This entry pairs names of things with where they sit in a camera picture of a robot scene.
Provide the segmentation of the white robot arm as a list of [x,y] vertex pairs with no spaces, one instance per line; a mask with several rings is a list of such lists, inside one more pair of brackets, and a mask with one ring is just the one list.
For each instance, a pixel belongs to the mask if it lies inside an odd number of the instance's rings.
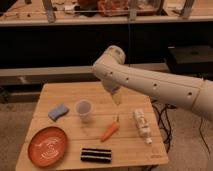
[[213,81],[128,67],[125,58],[120,47],[111,45],[94,62],[93,74],[107,92],[116,94],[123,86],[213,122]]

